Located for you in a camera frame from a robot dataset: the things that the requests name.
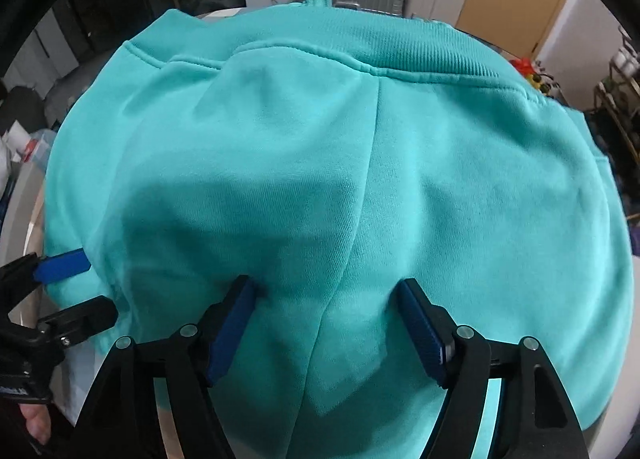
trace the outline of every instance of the screw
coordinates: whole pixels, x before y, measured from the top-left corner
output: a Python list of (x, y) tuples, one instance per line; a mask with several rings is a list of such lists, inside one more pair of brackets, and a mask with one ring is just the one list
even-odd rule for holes
[(458, 336), (460, 336), (460, 338), (464, 338), (465, 340), (473, 338), (474, 334), (476, 334), (474, 330), (471, 329), (468, 325), (461, 325), (460, 327), (458, 327), (458, 329), (456, 329), (456, 333), (458, 334)]
[(128, 336), (121, 336), (116, 340), (116, 347), (118, 349), (126, 349), (131, 345), (131, 338)]
[(190, 338), (198, 333), (198, 328), (193, 324), (187, 324), (180, 327), (180, 336)]
[(527, 336), (522, 341), (522, 343), (527, 349), (530, 349), (531, 351), (535, 351), (538, 349), (538, 347), (540, 347), (540, 342), (538, 342), (538, 340), (536, 340), (535, 338), (532, 338), (531, 336)]

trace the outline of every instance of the turquoise fabric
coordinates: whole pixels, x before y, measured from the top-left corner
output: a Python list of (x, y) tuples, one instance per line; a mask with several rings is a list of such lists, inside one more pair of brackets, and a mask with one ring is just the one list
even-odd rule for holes
[(587, 427), (622, 365), (632, 275), (581, 114), (447, 25), (329, 3), (169, 11), (116, 51), (49, 160), (47, 253), (82, 246), (93, 265), (49, 293), (114, 299), (105, 353), (254, 277), (211, 395), (267, 458), (419, 457), (444, 391), (391, 297), (404, 277), (486, 338), (539, 338)]

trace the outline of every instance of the ribbed hem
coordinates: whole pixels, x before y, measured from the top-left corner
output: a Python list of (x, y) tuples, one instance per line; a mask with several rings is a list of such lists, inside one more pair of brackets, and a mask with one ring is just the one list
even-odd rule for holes
[(160, 62), (178, 55), (223, 61), (250, 42), (278, 39), (378, 68), (522, 81), (503, 57), (448, 24), (299, 3), (214, 24), (169, 10), (131, 43)]

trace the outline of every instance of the garment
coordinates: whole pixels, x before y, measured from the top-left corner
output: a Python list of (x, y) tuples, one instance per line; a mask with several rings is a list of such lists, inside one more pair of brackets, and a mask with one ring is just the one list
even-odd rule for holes
[(46, 208), (47, 253), (92, 263), (49, 293), (120, 313), (103, 353), (197, 321), (239, 274), (261, 284), (210, 393), (268, 458), (420, 456), (444, 391), (399, 317), (406, 277), (485, 338), (537, 337), (583, 427), (622, 365), (631, 256), (607, 159), (579, 112), (442, 23), (330, 0), (169, 11), (69, 113)]

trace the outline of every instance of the blue gripper pad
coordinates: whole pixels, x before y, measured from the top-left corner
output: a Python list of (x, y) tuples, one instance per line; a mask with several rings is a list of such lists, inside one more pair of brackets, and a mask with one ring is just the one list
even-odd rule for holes
[(445, 348), (405, 280), (396, 286), (398, 309), (427, 375), (443, 386)]
[(233, 307), (226, 315), (218, 334), (209, 344), (209, 365), (207, 379), (211, 385), (228, 373), (231, 362), (244, 334), (255, 307), (255, 286), (251, 279), (246, 279), (242, 291)]
[(60, 280), (84, 273), (90, 267), (91, 263), (86, 258), (84, 249), (74, 249), (44, 259), (33, 272), (33, 279), (43, 284), (60, 282)]

